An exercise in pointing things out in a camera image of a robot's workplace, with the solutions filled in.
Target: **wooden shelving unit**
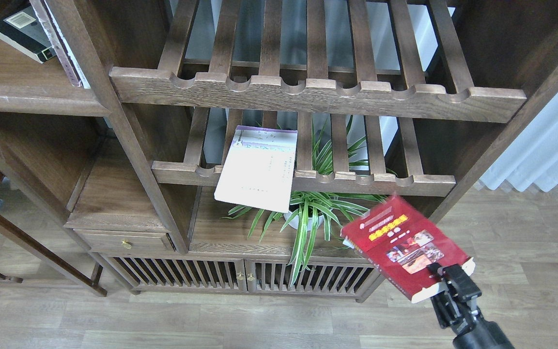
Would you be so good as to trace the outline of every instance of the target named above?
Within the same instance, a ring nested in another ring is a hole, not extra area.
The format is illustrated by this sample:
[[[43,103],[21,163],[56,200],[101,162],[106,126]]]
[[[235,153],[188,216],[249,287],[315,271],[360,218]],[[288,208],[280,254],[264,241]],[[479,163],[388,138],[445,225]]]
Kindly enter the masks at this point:
[[[398,192],[438,221],[558,91],[556,0],[376,0],[389,8],[399,71],[374,68],[366,0],[346,1],[354,69],[328,67],[318,0],[303,2],[305,65],[279,62],[281,0],[265,1],[258,62],[233,60],[239,0],[223,0],[208,61],[185,59],[202,1],[180,0],[173,18],[161,0],[40,1],[92,89],[67,86],[56,61],[25,66],[0,43],[0,169],[133,292],[363,301],[382,281],[336,242],[318,241],[311,271],[289,286],[289,233],[272,230],[258,243],[245,239],[252,217],[221,220],[229,206],[210,195],[221,164],[202,156],[209,108],[230,109],[226,143],[245,110],[262,111],[265,127],[277,124],[278,111],[296,112],[294,189]],[[436,33],[426,71],[409,5],[427,7]],[[334,125],[334,172],[326,176],[311,165],[313,112],[329,113]],[[365,115],[364,174],[348,168],[338,127],[354,114]],[[386,153],[377,115],[398,117]]]

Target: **cabinet door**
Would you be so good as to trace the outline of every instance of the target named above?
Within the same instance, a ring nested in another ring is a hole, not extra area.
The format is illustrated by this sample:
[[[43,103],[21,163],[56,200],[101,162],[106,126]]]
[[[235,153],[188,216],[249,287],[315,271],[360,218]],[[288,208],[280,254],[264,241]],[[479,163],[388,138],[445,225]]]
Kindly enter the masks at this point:
[[[286,261],[246,260],[250,292],[281,294],[318,294],[359,298],[380,274],[371,265],[356,263],[310,263],[294,285],[290,285],[292,265]]]
[[[214,258],[109,257],[137,291],[246,292],[244,261]]]

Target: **book spine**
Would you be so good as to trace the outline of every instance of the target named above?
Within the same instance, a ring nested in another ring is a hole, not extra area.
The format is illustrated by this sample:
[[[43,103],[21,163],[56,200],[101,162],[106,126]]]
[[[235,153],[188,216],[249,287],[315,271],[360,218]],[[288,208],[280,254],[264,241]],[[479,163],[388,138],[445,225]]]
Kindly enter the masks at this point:
[[[53,28],[51,23],[51,17],[47,9],[45,8],[42,0],[30,0],[31,6],[36,13],[36,17],[38,17],[38,21],[42,24],[42,27],[45,30],[46,36],[48,37],[49,41],[53,45],[53,49],[57,54],[57,58],[60,60],[62,67],[64,68],[64,72],[68,77],[68,80],[73,86],[80,87],[82,86],[81,81],[79,79],[79,75],[73,66],[68,54],[58,36],[57,31]]]

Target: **wooden shelf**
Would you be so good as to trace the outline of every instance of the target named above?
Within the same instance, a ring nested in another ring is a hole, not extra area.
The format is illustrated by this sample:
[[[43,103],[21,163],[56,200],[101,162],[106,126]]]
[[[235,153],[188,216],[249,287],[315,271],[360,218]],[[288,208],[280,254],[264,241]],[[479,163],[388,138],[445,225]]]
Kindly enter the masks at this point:
[[[53,58],[39,64],[0,40],[0,111],[104,117],[90,89],[72,86]]]
[[[105,141],[65,227],[169,232],[115,139]]]
[[[186,152],[182,163],[154,161],[152,170],[159,183],[195,186],[217,186],[222,165],[203,168],[201,164],[204,138],[208,124],[209,108],[195,108],[191,123]],[[242,110],[231,109],[228,115],[228,126],[225,132],[223,161],[227,156],[235,127],[242,123]],[[264,113],[262,124],[268,117],[276,125],[276,115]],[[292,190],[315,190],[322,192],[352,192],[368,194],[392,194],[412,196],[445,196],[456,184],[453,176],[432,175],[423,172],[419,146],[414,127],[410,119],[399,119],[399,139],[401,139],[401,153],[405,168],[402,173],[406,177],[397,177],[387,172],[383,142],[379,130],[378,117],[366,117],[366,143],[370,162],[369,174],[357,174],[348,168],[347,135],[345,134],[346,115],[333,114],[332,150],[334,154],[333,166],[335,171],[330,174],[319,174],[313,170],[312,159],[312,117],[310,113],[299,113],[299,138],[296,150],[296,168],[292,182]]]
[[[198,209],[192,230],[192,241],[186,256],[223,256],[288,260],[292,253],[296,230],[288,227],[279,232],[281,224],[272,224],[261,243],[261,225],[247,239],[255,212],[239,219],[221,219],[233,204],[215,201],[214,188],[201,188]],[[83,191],[65,227],[81,230],[115,230],[131,232],[168,232],[160,223],[146,192],[135,175],[126,154],[115,139],[107,140],[87,178]],[[338,236],[337,226],[334,232]],[[119,254],[122,249],[114,245]],[[341,241],[324,241],[322,228],[316,239],[312,260],[318,257],[348,258],[351,263],[365,263],[352,250],[339,249]],[[177,252],[156,250],[137,252],[172,258]]]
[[[224,254],[241,258],[243,256],[254,256],[255,258],[290,259],[296,230],[286,227],[283,232],[280,232],[284,221],[277,221],[270,225],[264,239],[259,242],[262,226],[266,219],[266,216],[263,216],[251,238],[247,239],[248,230],[257,210],[253,209],[239,219],[221,219],[235,205],[216,201],[213,197],[214,191],[214,188],[203,188],[201,190],[199,210],[195,219],[189,254]],[[332,223],[331,227],[334,231],[331,241],[324,241],[323,228],[318,229],[312,260],[315,261],[318,257],[324,257],[327,261],[340,258],[342,261],[352,263],[366,263],[363,258],[356,256],[353,250],[342,247],[341,241],[335,238],[339,236],[337,225]]]
[[[401,82],[397,82],[396,74],[379,75],[374,68],[363,1],[348,1],[356,75],[354,87],[346,88],[337,80],[335,72],[329,73],[324,7],[319,4],[308,4],[312,8],[307,11],[307,74],[296,86],[287,84],[286,80],[294,83],[297,69],[281,71],[279,66],[281,30],[277,27],[281,25],[281,11],[276,9],[281,6],[271,3],[266,6],[258,64],[234,64],[232,60],[240,4],[228,1],[221,7],[208,70],[197,71],[193,78],[186,79],[192,69],[190,66],[183,69],[184,56],[196,4],[195,1],[179,4],[158,69],[114,67],[111,70],[111,81],[122,102],[505,123],[526,99],[519,89],[474,86],[447,3],[443,0],[430,1],[427,7],[441,48],[441,59],[451,81],[447,87],[426,82],[408,7],[401,1],[389,3]],[[243,81],[238,74],[256,65],[258,75],[246,75],[248,79]]]

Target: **book cover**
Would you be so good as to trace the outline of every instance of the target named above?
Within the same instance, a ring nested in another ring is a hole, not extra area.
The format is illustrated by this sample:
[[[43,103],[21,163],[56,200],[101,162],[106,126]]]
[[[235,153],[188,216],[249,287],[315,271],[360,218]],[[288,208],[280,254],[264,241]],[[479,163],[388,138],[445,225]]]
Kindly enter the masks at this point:
[[[345,225],[341,236],[412,303],[443,291],[429,264],[458,264],[469,275],[474,271],[472,258],[399,196]]]
[[[288,212],[297,132],[237,126],[215,200]]]
[[[62,68],[64,68],[64,72],[68,77],[70,83],[75,87],[82,86],[80,81],[79,75],[75,69],[71,58],[66,51],[66,47],[62,44],[62,38],[58,35],[58,31],[53,27],[53,18],[50,16],[50,12],[46,8],[44,4],[44,0],[31,0],[31,6],[33,7],[36,17],[42,24],[42,28],[46,33],[46,37],[49,39],[49,42],[53,46],[53,49],[57,53],[57,58],[60,60],[62,64]]]
[[[56,55],[31,6],[0,20],[0,39],[36,62]]]

